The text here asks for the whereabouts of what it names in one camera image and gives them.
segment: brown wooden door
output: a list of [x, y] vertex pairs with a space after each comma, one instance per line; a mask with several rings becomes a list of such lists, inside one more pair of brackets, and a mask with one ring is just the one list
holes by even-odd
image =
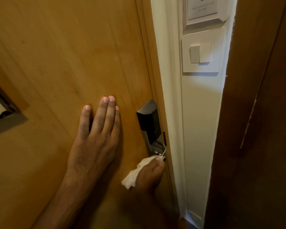
[[286, 228], [286, 10], [238, 156], [227, 205], [226, 222], [217, 228]]
[[[79, 227], [138, 228], [121, 181], [148, 156], [136, 111], [153, 99], [136, 0], [0, 0], [0, 228], [29, 228], [57, 190], [85, 104], [114, 95], [122, 141]], [[172, 208], [170, 177], [160, 186]]]

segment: electronic door lock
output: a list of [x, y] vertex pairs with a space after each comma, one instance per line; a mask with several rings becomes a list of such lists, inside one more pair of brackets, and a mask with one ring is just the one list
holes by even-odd
[[154, 100], [148, 101], [137, 111], [137, 116], [149, 156], [164, 156], [166, 148], [162, 143], [162, 131], [156, 102]]

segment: white paper towel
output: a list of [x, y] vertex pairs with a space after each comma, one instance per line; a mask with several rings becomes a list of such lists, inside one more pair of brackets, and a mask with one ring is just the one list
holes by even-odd
[[151, 156], [149, 158], [144, 158], [138, 165], [137, 165], [137, 168], [130, 171], [130, 173], [127, 175], [127, 177], [124, 178], [124, 180], [122, 181], [122, 185], [126, 187], [126, 189], [129, 190], [129, 188], [131, 186], [135, 187], [136, 185], [136, 179], [137, 179], [137, 176], [140, 172], [140, 170], [145, 166], [147, 165], [149, 162], [152, 161], [152, 159], [154, 159], [156, 157], [156, 155], [154, 156]]

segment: person's arm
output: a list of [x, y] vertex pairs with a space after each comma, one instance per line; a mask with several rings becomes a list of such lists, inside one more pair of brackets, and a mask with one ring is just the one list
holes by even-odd
[[95, 183], [115, 157], [120, 134], [120, 113], [113, 96], [103, 97], [89, 130], [91, 108], [80, 116], [78, 134], [69, 154], [66, 175], [33, 225], [38, 228], [68, 228], [90, 195]]
[[171, 215], [156, 199], [155, 189], [159, 185], [165, 163], [155, 157], [139, 172], [134, 191], [140, 203], [141, 216], [148, 228], [177, 228], [177, 218]]

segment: door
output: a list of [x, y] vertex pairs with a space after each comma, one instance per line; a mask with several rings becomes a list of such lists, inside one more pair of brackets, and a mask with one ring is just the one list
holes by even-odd
[[220, 228], [286, 228], [286, 10], [233, 173]]
[[[56, 192], [80, 111], [120, 108], [122, 140], [77, 222], [138, 228], [121, 181], [148, 156], [136, 111], [153, 99], [136, 0], [0, 0], [0, 88], [20, 113], [0, 120], [0, 228], [29, 228]], [[172, 208], [170, 177], [158, 196]]]

